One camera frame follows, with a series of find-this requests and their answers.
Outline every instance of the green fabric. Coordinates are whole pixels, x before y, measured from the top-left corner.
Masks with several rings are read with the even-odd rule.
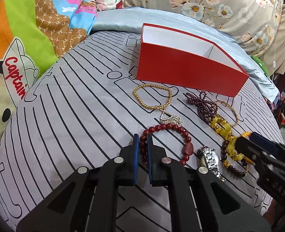
[[[36,27],[35,0],[4,1],[13,36],[23,42],[25,53],[39,69],[39,78],[58,58],[52,43]]]
[[[258,64],[258,66],[263,70],[267,77],[270,77],[269,72],[264,65],[264,63],[256,56],[251,55],[251,58]]]

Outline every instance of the gold bangle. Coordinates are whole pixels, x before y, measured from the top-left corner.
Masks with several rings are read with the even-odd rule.
[[[158,89],[167,90],[168,91],[168,101],[164,105],[156,105],[156,106],[146,105],[141,100],[141,98],[138,96],[138,94],[136,93],[137,90],[139,90],[140,88],[143,88],[143,87],[155,87],[155,88],[158,88]],[[160,85],[156,85],[156,84],[143,84],[143,85],[137,86],[133,90],[133,95],[137,99],[137,101],[142,105],[142,107],[147,108],[147,109],[152,109],[152,110],[161,110],[161,109],[164,110],[170,104],[170,102],[172,100],[172,90],[170,88],[167,88],[167,87],[164,87],[164,86],[160,86]]]
[[[234,108],[232,108],[228,103],[226,103],[226,102],[224,102],[224,101],[221,101],[221,100],[218,100],[218,101],[216,101],[215,103],[216,103],[216,104],[217,104],[217,103],[223,104],[225,107],[228,107],[228,108],[234,113],[234,115],[235,115],[235,117],[236,117],[236,123],[233,124],[233,125],[229,123],[229,124],[231,125],[231,127],[234,127],[234,126],[238,125],[239,117],[238,117],[238,114],[236,113],[236,111],[235,111]]]

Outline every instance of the metal screw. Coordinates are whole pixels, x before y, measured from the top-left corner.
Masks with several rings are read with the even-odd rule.
[[[200,168],[198,169],[198,171],[199,171],[200,173],[202,173],[202,174],[206,174],[206,173],[208,173],[208,168],[206,168],[206,167],[200,167]]]
[[[80,174],[84,174],[88,171],[88,169],[86,167],[79,167],[78,168],[78,173]]]
[[[163,162],[164,164],[169,164],[169,163],[171,163],[171,158],[164,157],[164,158],[162,158],[162,162]]]
[[[122,163],[124,161],[124,159],[122,157],[116,157],[114,160],[113,160],[115,163]]]
[[[270,170],[270,171],[273,171],[273,165],[268,164],[268,166],[267,166],[267,167],[269,168],[269,170]]]

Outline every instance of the bedsheet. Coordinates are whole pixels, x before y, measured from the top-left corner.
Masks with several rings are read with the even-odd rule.
[[[264,75],[261,68],[246,54],[234,38],[193,18],[162,10],[129,7],[98,12],[92,30],[141,33],[143,23],[179,29],[215,42],[242,66],[260,93],[270,102],[280,95],[273,82]]]
[[[0,145],[0,214],[14,230],[18,222],[53,189],[80,166],[96,168],[114,158],[120,148],[131,144],[135,133],[159,123],[161,113],[141,107],[133,89],[146,83],[136,79],[140,34],[101,31],[70,50],[58,60],[20,102],[4,132]],[[184,120],[194,151],[207,145],[220,154],[223,138],[186,104],[185,93],[199,91],[170,87],[173,99],[167,111]],[[148,105],[163,104],[162,90],[144,88],[138,92]],[[277,123],[262,95],[250,79],[235,98],[207,93],[210,100],[223,100],[237,111],[235,135],[256,131],[282,142]],[[233,123],[231,110],[219,105],[219,114]],[[154,134],[154,144],[167,155],[180,159],[180,134]],[[230,161],[238,170],[241,164]],[[168,192],[151,187],[148,171],[139,161],[138,182],[119,190],[117,229],[125,232],[171,231]],[[192,155],[188,167],[197,168]],[[252,165],[243,178],[220,167],[226,184],[264,214],[271,197],[257,186],[258,174]]]

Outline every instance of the red beaded bracelet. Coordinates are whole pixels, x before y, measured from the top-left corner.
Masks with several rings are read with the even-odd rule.
[[[147,135],[154,132],[159,132],[161,130],[173,130],[177,131],[181,134],[181,136],[184,138],[184,141],[186,142],[185,146],[182,148],[181,153],[183,154],[180,163],[185,166],[186,162],[189,161],[190,156],[194,153],[194,147],[191,143],[192,138],[188,136],[188,131],[185,131],[183,126],[173,125],[171,123],[168,124],[160,124],[156,126],[149,127],[148,130],[144,130],[142,136],[140,136],[140,154],[142,155],[142,161],[148,162],[148,156],[147,156]]]

